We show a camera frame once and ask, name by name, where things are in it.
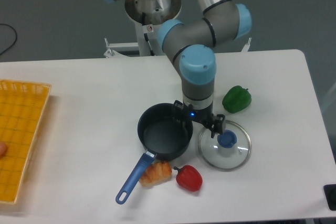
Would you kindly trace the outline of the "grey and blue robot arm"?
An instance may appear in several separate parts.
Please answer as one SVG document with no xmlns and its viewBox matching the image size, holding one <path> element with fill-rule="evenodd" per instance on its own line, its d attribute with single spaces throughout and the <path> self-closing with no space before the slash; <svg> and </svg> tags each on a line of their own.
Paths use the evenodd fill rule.
<svg viewBox="0 0 336 224">
<path fill-rule="evenodd" d="M 232 0 L 198 2 L 203 18 L 191 25 L 177 19 L 181 0 L 125 0 L 125 11 L 141 26 L 137 35 L 140 53 L 164 53 L 180 75 L 180 110 L 212 134 L 222 134 L 225 118 L 214 115 L 212 109 L 216 73 L 213 48 L 249 33 L 251 15 L 245 5 Z"/>
</svg>

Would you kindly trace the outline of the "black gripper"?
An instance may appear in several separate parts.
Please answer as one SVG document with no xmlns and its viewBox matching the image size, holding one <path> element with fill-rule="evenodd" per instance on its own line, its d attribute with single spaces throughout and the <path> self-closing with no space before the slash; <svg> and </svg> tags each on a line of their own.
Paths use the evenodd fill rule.
<svg viewBox="0 0 336 224">
<path fill-rule="evenodd" d="M 186 105 L 175 100 L 172 105 L 172 118 L 178 123 L 183 123 L 184 120 L 187 120 L 209 127 L 211 138 L 214 138 L 216 134 L 222 135 L 224 133 L 226 119 L 223 114 L 214 115 L 212 109 L 212 103 L 208 107 L 198 110 L 192 104 Z"/>
</svg>

